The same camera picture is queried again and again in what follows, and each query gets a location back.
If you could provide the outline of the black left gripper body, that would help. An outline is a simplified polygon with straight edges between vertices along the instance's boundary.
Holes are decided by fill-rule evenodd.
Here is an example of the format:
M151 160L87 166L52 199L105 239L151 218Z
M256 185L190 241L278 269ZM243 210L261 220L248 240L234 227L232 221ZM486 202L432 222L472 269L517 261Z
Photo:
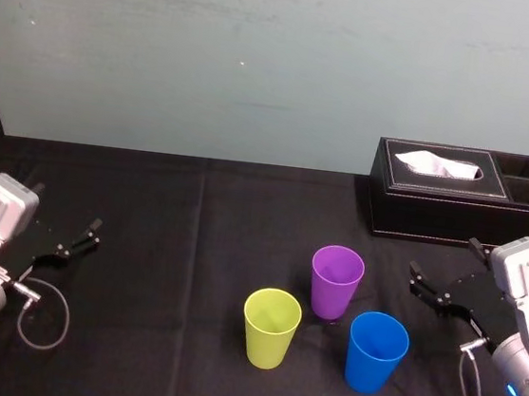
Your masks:
M40 266L66 263L71 251L64 237L40 220L33 220L0 252L0 268L21 279Z

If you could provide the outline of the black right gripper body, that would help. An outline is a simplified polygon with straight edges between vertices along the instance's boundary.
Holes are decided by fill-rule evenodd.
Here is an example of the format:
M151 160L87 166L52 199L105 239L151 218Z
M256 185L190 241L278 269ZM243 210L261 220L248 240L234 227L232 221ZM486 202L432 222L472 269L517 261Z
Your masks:
M435 307L439 314L466 322L491 351L518 332L515 312L491 273L471 273L452 281L436 295Z

